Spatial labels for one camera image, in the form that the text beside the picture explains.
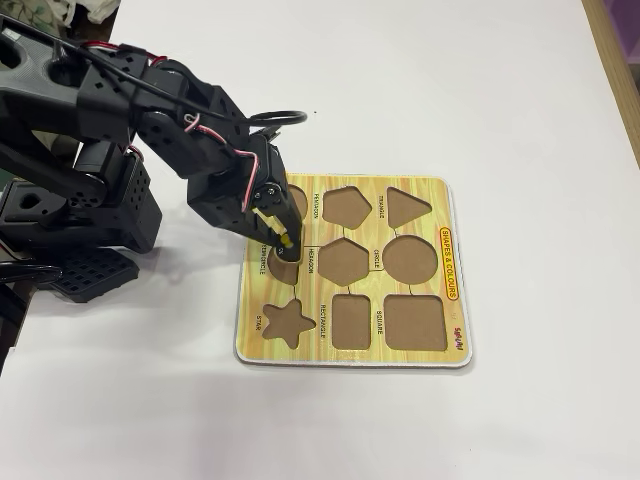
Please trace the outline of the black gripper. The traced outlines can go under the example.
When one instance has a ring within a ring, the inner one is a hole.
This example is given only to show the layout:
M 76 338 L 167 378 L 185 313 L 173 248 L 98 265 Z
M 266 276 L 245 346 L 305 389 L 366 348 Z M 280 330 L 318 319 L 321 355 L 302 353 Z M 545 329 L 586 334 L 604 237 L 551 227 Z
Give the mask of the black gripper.
M 230 157 L 219 141 L 204 135 L 196 135 L 196 142 L 215 159 L 227 160 L 229 169 L 191 177 L 187 185 L 188 205 L 207 223 L 275 247 L 280 260 L 298 262 L 302 251 L 302 219 L 286 175 L 257 182 L 253 193 L 253 207 L 280 224 L 281 232 L 276 233 L 256 213 L 242 212 L 254 156 Z

